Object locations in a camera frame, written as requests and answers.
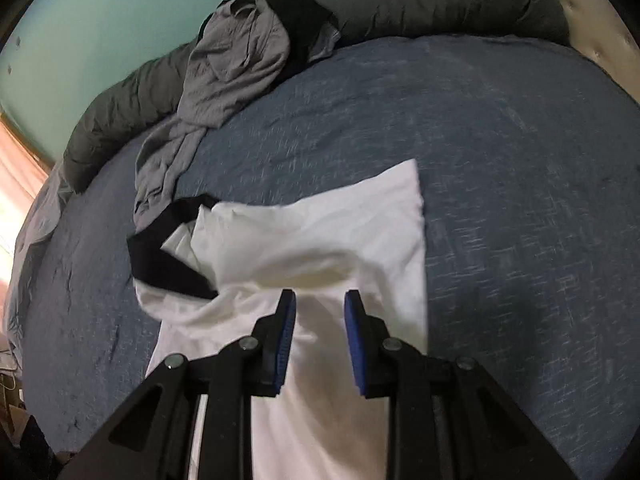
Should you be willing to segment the white polo shirt black trim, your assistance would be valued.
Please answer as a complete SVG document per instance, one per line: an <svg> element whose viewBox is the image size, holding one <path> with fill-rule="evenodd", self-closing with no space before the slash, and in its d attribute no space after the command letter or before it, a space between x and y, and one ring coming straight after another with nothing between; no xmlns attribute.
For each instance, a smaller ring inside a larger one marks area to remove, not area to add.
<svg viewBox="0 0 640 480"><path fill-rule="evenodd" d="M418 166L284 206L201 195L176 200L128 242L134 288L160 322L151 361L204 358L247 335L296 295L283 391L252 403L258 479L379 479L386 406L357 391L344 298L358 290L370 315L424 349L426 277Z"/></svg>

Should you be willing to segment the blue patterned bed cover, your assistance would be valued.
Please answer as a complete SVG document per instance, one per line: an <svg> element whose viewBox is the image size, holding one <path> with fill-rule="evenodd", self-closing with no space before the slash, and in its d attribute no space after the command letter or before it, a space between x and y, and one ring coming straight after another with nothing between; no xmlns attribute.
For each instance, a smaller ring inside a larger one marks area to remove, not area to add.
<svg viewBox="0 0 640 480"><path fill-rule="evenodd" d="M428 350L478 359L583 479L639 425L639 107L534 40L338 50L209 133L180 196L271 205L418 163Z"/></svg>

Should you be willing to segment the grey crumpled garment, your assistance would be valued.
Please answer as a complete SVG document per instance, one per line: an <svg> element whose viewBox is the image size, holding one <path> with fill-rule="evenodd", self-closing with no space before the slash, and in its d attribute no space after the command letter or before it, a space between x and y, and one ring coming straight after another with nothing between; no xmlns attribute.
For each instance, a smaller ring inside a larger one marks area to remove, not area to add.
<svg viewBox="0 0 640 480"><path fill-rule="evenodd" d="M280 82L327 58L336 17L314 0L228 0L203 24L186 61L177 109L144 140L136 161L134 225L174 198L206 133Z"/></svg>

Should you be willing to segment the cream ornate headboard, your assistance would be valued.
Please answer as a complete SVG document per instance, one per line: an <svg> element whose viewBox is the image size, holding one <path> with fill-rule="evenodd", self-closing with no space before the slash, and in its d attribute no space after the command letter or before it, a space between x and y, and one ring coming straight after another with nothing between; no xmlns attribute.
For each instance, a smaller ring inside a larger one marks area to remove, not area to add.
<svg viewBox="0 0 640 480"><path fill-rule="evenodd" d="M639 46L610 0L560 0L570 45L639 102Z"/></svg>

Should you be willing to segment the dark grey rolled duvet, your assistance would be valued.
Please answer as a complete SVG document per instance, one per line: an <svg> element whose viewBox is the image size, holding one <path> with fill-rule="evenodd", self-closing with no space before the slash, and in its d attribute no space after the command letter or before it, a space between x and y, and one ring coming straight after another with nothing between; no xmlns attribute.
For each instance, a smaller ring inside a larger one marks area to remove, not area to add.
<svg viewBox="0 0 640 480"><path fill-rule="evenodd" d="M382 37L428 35L518 36L567 44L570 31L560 0L268 0L292 39L319 35L322 23L340 32L338 45ZM62 175L84 192L100 169L131 139L175 113L189 42L141 65L103 91L74 128Z"/></svg>

